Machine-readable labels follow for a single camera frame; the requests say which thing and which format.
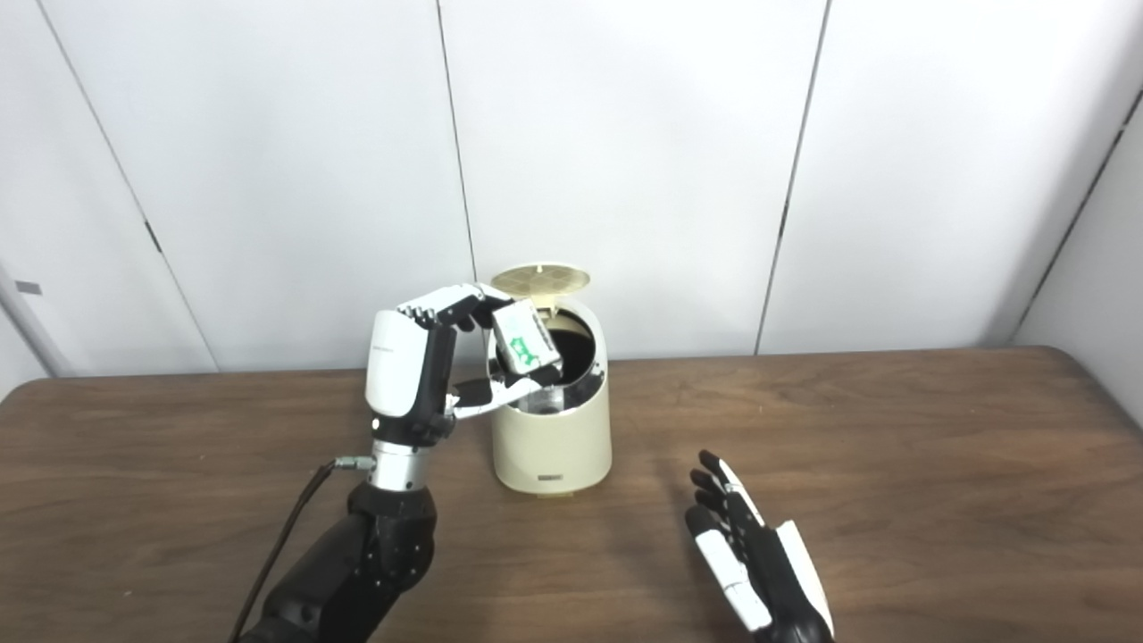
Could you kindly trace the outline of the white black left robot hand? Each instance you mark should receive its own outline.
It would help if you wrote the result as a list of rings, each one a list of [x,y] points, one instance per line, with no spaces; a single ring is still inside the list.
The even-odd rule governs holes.
[[[488,330],[501,378],[451,383],[458,333]],[[379,310],[366,370],[366,402],[379,442],[427,448],[449,437],[455,424],[490,413],[554,386],[563,355],[538,310],[481,282],[438,288]]]

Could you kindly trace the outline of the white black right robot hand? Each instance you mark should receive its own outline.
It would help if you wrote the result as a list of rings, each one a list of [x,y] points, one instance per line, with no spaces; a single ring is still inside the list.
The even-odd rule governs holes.
[[[702,449],[688,532],[754,642],[833,642],[821,577],[796,521],[767,522],[730,464]]]

